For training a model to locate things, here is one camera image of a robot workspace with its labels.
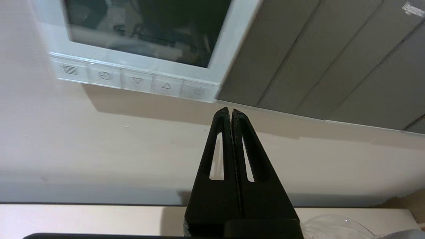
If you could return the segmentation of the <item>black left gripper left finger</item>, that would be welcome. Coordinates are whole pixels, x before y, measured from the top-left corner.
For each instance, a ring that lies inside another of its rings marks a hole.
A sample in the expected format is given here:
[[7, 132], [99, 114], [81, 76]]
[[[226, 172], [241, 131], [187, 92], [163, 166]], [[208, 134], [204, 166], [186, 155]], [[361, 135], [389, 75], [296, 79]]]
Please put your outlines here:
[[[201, 157], [184, 216], [184, 235], [224, 238], [224, 226], [240, 217], [232, 131], [228, 107], [218, 110]], [[217, 136], [222, 136], [223, 180], [210, 178]]]

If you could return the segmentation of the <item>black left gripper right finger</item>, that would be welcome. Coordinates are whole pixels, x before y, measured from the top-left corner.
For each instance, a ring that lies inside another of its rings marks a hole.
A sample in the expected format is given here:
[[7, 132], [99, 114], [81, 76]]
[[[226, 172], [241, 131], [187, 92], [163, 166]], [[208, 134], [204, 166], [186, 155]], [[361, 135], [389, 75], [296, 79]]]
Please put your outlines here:
[[298, 220], [248, 116], [237, 109], [232, 111], [232, 138], [243, 217]]

